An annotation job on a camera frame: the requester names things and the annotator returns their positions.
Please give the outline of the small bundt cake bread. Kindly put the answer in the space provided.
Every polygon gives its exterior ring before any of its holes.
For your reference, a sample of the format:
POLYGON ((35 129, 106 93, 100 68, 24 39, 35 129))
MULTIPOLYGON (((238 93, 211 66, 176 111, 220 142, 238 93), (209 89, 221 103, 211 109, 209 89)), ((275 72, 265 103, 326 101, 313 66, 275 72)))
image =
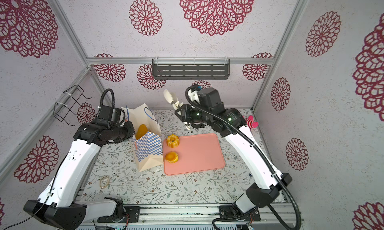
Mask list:
POLYGON ((170 135, 166 139, 169 148, 177 148, 180 145, 180 138, 176 135, 170 135))

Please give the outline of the long baguette bread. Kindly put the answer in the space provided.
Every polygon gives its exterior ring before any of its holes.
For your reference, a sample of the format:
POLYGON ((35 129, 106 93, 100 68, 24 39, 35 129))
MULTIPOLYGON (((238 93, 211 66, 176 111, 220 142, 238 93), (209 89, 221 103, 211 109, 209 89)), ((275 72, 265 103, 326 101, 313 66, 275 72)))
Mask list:
POLYGON ((148 132, 147 126, 145 124, 140 125, 135 134, 136 140, 139 140, 140 138, 142 138, 147 132, 148 132))

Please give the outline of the blue checkered paper bag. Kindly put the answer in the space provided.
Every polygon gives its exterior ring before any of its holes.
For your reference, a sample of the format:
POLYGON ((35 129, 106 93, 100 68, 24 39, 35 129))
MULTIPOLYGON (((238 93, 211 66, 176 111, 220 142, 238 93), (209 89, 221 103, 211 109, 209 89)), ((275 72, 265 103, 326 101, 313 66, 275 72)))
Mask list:
POLYGON ((147 132, 139 139, 133 137, 130 140, 138 171, 143 172, 162 165, 164 163, 162 132, 151 109, 142 104, 135 109, 122 107, 122 110, 126 114, 126 121, 133 124, 136 134, 140 126, 144 125, 147 128, 147 132))

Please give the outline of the round yellow tart bread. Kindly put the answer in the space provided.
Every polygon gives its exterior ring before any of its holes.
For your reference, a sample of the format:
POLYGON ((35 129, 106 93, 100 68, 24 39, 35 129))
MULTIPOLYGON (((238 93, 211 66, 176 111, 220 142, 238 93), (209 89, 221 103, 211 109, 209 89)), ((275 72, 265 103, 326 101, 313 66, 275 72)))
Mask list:
POLYGON ((169 163, 176 163, 179 160, 179 155, 176 152, 169 152, 166 154, 165 160, 169 163))

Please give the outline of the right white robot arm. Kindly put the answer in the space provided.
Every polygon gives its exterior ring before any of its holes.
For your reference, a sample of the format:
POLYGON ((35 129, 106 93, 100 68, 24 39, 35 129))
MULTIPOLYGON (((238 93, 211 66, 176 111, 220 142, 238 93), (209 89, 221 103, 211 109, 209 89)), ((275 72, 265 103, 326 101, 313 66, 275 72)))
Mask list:
POLYGON ((254 178, 254 183, 234 202, 234 210, 241 214, 271 204, 283 186, 292 181, 291 176, 272 164, 253 138, 245 118, 237 109, 225 108, 216 89, 192 85, 186 96, 188 103, 183 104, 175 94, 164 90, 166 101, 188 130, 211 127, 235 148, 254 178))

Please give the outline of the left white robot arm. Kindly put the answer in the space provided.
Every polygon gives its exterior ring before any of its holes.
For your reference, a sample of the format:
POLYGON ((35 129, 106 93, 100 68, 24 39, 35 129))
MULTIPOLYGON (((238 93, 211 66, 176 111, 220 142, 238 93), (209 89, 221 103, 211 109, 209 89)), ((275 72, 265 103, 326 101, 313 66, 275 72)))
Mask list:
POLYGON ((121 200, 107 197, 94 202, 77 202, 77 193, 88 171, 107 144, 117 144, 135 135, 125 109, 101 106, 91 123, 82 124, 74 135, 68 154, 54 179, 36 200, 28 200, 24 211, 39 222, 62 230, 75 230, 83 222, 107 217, 119 222, 125 217, 121 200))

